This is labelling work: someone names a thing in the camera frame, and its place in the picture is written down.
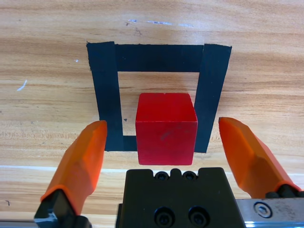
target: black tape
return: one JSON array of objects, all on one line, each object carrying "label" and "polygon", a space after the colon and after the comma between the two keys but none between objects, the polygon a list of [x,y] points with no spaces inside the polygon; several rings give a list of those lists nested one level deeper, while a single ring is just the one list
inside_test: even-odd
[{"label": "black tape", "polygon": [[232,47],[205,44],[194,109],[198,117],[195,152],[207,152]]},{"label": "black tape", "polygon": [[203,45],[116,44],[118,71],[199,72]]},{"label": "black tape", "polygon": [[136,136],[123,136],[117,71],[199,72],[194,108],[195,152],[206,152],[231,47],[220,45],[118,45],[88,43],[99,119],[108,123],[106,151],[137,151]]},{"label": "black tape", "polygon": [[123,119],[114,42],[87,43],[86,47],[93,75],[99,119],[107,122],[108,135],[105,150],[123,151]]}]

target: scratch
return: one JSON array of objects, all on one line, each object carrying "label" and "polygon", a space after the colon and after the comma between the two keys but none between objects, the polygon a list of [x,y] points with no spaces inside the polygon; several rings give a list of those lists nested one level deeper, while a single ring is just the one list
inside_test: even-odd
[{"label": "scratch", "polygon": [[25,85],[27,84],[27,80],[25,79],[25,82],[23,83],[23,86],[21,86],[19,89],[17,89],[17,91],[20,91],[20,90],[22,90],[24,87],[25,87]]},{"label": "scratch", "polygon": [[191,27],[193,28],[194,26],[191,24],[179,24],[179,26],[183,26],[183,27]]},{"label": "scratch", "polygon": [[153,21],[153,20],[148,20],[147,22],[148,22],[148,23],[153,23],[153,24],[156,24],[156,25],[173,25],[172,23],[170,23],[170,22],[165,22],[165,21]]}]

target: wood grain surface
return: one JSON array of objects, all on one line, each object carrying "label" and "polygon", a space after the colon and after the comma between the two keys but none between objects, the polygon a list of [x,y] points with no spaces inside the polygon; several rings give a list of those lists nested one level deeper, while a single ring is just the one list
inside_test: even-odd
[{"label": "wood grain surface", "polygon": [[[301,0],[0,0],[0,219],[32,219],[65,149],[98,120],[86,42],[232,46],[207,154],[192,166],[223,167],[237,198],[217,118],[248,124],[304,188],[304,2]],[[124,134],[134,135],[142,92],[188,92],[198,73],[120,73]],[[83,209],[114,227],[136,152],[106,152]]]}]

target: screw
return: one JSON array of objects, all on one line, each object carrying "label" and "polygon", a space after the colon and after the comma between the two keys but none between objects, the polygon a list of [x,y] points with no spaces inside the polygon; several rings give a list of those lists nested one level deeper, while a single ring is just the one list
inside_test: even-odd
[{"label": "screw", "polygon": [[165,181],[169,178],[169,175],[166,172],[160,171],[155,175],[155,178]]},{"label": "screw", "polygon": [[265,203],[261,203],[261,202],[255,203],[254,209],[255,209],[256,213],[258,213],[258,215],[263,218],[267,219],[272,216],[271,208]]},{"label": "screw", "polygon": [[187,179],[187,180],[195,180],[195,179],[197,179],[196,174],[194,172],[192,172],[192,171],[184,172],[184,174],[182,176],[185,179]]}]

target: red cube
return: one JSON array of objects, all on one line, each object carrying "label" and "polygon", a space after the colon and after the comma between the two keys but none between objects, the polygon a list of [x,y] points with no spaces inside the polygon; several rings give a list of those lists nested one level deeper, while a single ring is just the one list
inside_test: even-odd
[{"label": "red cube", "polygon": [[189,94],[141,94],[135,127],[141,165],[192,164],[198,120]]}]

